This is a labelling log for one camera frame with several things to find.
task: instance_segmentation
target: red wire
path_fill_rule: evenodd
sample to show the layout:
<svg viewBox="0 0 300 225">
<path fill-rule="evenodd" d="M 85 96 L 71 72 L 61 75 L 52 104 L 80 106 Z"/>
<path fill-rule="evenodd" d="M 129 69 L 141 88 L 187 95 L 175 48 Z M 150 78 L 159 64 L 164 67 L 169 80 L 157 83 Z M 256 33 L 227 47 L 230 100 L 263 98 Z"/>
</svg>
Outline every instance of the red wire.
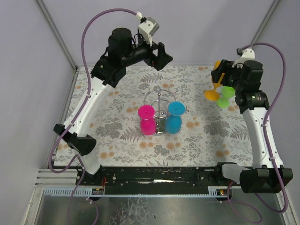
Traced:
<svg viewBox="0 0 300 225">
<path fill-rule="evenodd" d="M 106 183 L 106 178 L 104 177 L 104 178 L 102 179 L 102 187 L 103 187 L 103 189 L 104 189 L 104 187 L 105 187 L 105 183 Z"/>
</svg>

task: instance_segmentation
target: table surface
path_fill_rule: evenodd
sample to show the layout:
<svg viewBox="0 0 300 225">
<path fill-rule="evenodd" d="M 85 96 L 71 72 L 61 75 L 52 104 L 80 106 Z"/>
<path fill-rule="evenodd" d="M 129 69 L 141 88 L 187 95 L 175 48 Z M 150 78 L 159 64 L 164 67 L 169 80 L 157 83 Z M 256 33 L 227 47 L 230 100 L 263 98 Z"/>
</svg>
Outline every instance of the table surface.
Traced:
<svg viewBox="0 0 300 225">
<path fill-rule="evenodd" d="M 217 162 L 251 166 L 248 130 L 234 98 L 229 100 L 228 108 L 220 108 L 204 96 L 205 90 L 213 88 L 210 70 L 212 66 L 166 66 L 159 72 L 148 66 L 127 68 L 127 75 L 109 94 L 90 125 L 89 135 L 97 140 L 92 154 L 106 166 L 215 166 Z M 86 73 L 81 67 L 68 115 L 86 87 Z M 175 135 L 143 136 L 137 110 L 147 91 L 160 88 L 173 92 L 186 108 L 181 116 L 181 131 Z M 73 155 L 61 141 L 54 165 L 67 165 Z"/>
</svg>

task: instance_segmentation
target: metal rod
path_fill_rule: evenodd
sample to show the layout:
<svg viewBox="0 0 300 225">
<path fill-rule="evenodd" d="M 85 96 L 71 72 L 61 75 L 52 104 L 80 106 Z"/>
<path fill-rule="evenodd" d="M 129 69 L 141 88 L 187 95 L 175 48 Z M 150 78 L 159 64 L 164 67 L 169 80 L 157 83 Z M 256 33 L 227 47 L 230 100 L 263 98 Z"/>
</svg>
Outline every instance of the metal rod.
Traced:
<svg viewBox="0 0 300 225">
<path fill-rule="evenodd" d="M 160 91 L 158 92 L 158 118 L 160 118 Z"/>
<path fill-rule="evenodd" d="M 66 98 L 65 98 L 65 101 L 64 101 L 64 105 L 63 105 L 62 111 L 60 113 L 60 117 L 58 119 L 58 123 L 63 123 L 67 118 L 77 78 L 78 78 L 78 72 L 77 72 L 77 70 L 74 70 L 73 74 L 72 74 L 72 79 L 70 80 L 70 84 L 69 84 L 69 87 L 68 87 L 68 90 L 67 90 L 67 95 L 66 95 Z M 51 148 L 53 147 L 53 145 L 55 144 L 55 142 L 58 138 L 58 136 L 56 134 L 53 133 L 53 135 L 54 135 L 54 138 L 53 138 L 52 143 L 50 145 Z M 45 168 L 48 168 L 48 159 L 49 159 L 49 157 L 51 157 L 51 156 L 48 155 Z"/>
<path fill-rule="evenodd" d="M 261 37 L 263 31 L 265 30 L 267 24 L 269 23 L 271 17 L 273 16 L 275 10 L 278 8 L 279 3 L 281 0 L 273 0 L 270 8 L 268 9 L 266 15 L 264 16 L 264 19 L 262 20 L 261 24 L 259 25 L 254 37 L 251 40 L 251 44 L 258 41 L 258 39 Z"/>
<path fill-rule="evenodd" d="M 43 2 L 43 0 L 35 0 L 37 6 L 39 7 L 41 13 L 43 14 L 45 20 L 47 21 L 57 43 L 59 44 L 60 48 L 62 49 L 63 53 L 65 54 L 70 66 L 72 67 L 73 70 L 76 70 L 78 68 L 78 66 L 76 65 L 71 53 L 69 52 L 64 40 L 62 39 L 57 27 L 55 26 L 55 23 L 52 19 L 52 17 L 50 16 L 50 13 L 45 5 L 45 3 Z"/>
</svg>

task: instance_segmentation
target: white connector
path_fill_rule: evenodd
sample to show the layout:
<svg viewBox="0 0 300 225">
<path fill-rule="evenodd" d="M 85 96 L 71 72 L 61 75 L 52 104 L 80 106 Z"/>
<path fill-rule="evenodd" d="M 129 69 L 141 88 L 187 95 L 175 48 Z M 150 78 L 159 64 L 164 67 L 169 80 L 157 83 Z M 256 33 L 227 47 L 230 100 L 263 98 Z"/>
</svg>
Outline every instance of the white connector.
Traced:
<svg viewBox="0 0 300 225">
<path fill-rule="evenodd" d="M 242 68 L 247 60 L 255 60 L 255 53 L 251 48 L 243 50 L 242 56 L 233 63 L 232 67 Z"/>
<path fill-rule="evenodd" d="M 138 21 L 140 21 L 142 19 L 143 15 L 140 12 L 137 12 L 135 15 L 135 19 L 137 19 Z"/>
</svg>

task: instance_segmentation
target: black bracket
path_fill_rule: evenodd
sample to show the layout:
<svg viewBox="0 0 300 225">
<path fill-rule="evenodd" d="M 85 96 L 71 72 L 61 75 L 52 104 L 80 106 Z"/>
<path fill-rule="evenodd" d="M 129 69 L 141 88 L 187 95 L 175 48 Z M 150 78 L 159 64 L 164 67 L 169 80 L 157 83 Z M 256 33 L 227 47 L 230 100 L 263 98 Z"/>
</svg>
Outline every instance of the black bracket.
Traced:
<svg viewBox="0 0 300 225">
<path fill-rule="evenodd" d="M 61 135 L 66 129 L 64 125 L 56 124 L 53 130 L 58 135 Z M 71 134 L 70 132 L 67 132 L 62 139 L 70 148 L 78 151 L 81 156 L 90 154 L 97 142 L 95 138 L 89 135 L 86 135 L 86 137 L 77 137 L 76 133 Z"/>
</svg>

